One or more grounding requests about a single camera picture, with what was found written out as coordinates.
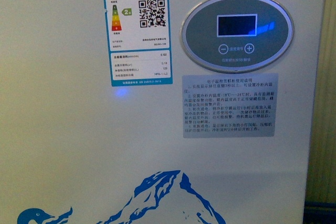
printed instructions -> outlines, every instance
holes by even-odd
[[[278,74],[183,76],[183,136],[274,136]]]

mountain graphic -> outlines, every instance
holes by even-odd
[[[180,170],[158,172],[144,179],[117,214],[97,224],[131,223],[226,224]]]

black display screen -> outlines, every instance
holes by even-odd
[[[218,15],[218,37],[241,37],[257,35],[257,14]]]

oval control panel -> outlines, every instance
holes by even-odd
[[[184,50],[217,72],[242,73],[278,59],[293,38],[289,14],[273,0],[208,0],[182,24]]]

blue penguin illustration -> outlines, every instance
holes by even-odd
[[[72,214],[72,207],[70,210],[62,215],[60,215],[57,220],[51,220],[46,224],[64,224],[68,222],[68,217]],[[29,208],[24,210],[17,218],[17,224],[28,224],[31,220],[37,222],[37,224],[42,224],[45,220],[54,218],[50,214],[47,214],[42,209],[39,208]]]
[[[42,224],[43,221],[53,217],[55,216],[49,215],[41,209],[29,208],[19,215],[17,224],[28,224],[31,220],[36,221],[38,224]]]

